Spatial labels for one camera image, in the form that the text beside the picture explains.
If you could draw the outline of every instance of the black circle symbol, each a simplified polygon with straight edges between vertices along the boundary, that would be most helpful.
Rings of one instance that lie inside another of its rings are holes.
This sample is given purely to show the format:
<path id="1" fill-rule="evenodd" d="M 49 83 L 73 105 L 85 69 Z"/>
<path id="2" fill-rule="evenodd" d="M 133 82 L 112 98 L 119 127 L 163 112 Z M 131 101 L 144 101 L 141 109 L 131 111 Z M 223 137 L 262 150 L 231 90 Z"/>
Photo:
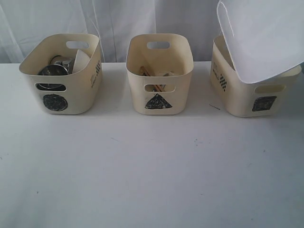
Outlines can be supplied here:
<path id="1" fill-rule="evenodd" d="M 63 96 L 48 94 L 43 96 L 43 104 L 52 111 L 63 111 L 67 108 L 67 100 Z"/>

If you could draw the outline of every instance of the white lid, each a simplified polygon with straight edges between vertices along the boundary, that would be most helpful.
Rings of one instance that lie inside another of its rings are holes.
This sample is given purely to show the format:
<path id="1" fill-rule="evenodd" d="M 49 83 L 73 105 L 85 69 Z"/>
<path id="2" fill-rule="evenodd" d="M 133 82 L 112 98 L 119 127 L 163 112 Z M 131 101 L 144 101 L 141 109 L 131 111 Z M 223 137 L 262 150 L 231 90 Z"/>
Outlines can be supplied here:
<path id="1" fill-rule="evenodd" d="M 220 0 L 217 11 L 242 82 L 260 82 L 304 62 L 304 0 Z"/>

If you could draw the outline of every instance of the white backdrop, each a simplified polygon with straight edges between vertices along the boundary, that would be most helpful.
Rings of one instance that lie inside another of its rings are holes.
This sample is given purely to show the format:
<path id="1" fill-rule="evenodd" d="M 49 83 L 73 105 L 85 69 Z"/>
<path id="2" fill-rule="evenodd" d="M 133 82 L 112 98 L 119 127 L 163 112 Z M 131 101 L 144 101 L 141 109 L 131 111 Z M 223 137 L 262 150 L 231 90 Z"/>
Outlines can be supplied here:
<path id="1" fill-rule="evenodd" d="M 92 33 L 104 62 L 124 62 L 130 39 L 144 33 L 188 38 L 194 60 L 211 59 L 220 33 L 218 0 L 0 0 L 0 63 L 19 63 L 45 37 Z"/>

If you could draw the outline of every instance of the cream plastic bin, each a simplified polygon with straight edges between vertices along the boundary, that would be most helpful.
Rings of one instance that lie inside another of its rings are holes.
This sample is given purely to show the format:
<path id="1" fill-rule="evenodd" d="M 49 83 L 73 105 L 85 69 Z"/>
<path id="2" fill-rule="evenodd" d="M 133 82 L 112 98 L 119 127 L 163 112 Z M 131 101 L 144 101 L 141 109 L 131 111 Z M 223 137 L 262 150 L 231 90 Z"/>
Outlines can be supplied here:
<path id="1" fill-rule="evenodd" d="M 164 49 L 149 43 L 168 42 Z M 151 76 L 141 76 L 144 66 Z M 129 46 L 126 67 L 135 110 L 147 115 L 181 112 L 186 105 L 193 71 L 193 57 L 187 39 L 176 34 L 147 34 L 134 37 Z M 165 85 L 154 92 L 152 85 Z"/>
<path id="2" fill-rule="evenodd" d="M 82 48 L 89 57 L 87 66 L 66 76 L 38 76 L 38 72 L 57 55 L 75 58 L 77 49 L 68 48 L 67 42 L 85 42 Z M 45 38 L 24 59 L 19 67 L 40 107 L 50 114 L 79 114 L 87 111 L 94 102 L 102 72 L 99 38 L 91 34 L 57 34 Z M 40 90 L 39 84 L 63 84 L 64 91 Z"/>
<path id="3" fill-rule="evenodd" d="M 250 117 L 274 114 L 301 70 L 297 66 L 265 81 L 243 83 L 234 70 L 224 37 L 214 39 L 211 83 L 232 115 Z"/>

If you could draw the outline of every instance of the white tabletop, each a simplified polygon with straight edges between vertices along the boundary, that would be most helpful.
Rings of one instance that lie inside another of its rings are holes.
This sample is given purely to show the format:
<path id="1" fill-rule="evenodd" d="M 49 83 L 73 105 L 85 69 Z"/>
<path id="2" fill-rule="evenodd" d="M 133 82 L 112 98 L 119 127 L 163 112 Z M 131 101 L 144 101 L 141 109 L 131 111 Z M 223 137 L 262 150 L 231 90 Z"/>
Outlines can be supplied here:
<path id="1" fill-rule="evenodd" d="M 0 227 L 303 227 L 304 78 L 277 115 L 238 118 L 209 68 L 175 116 L 134 111 L 123 63 L 103 64 L 88 112 L 50 115 L 0 65 Z"/>

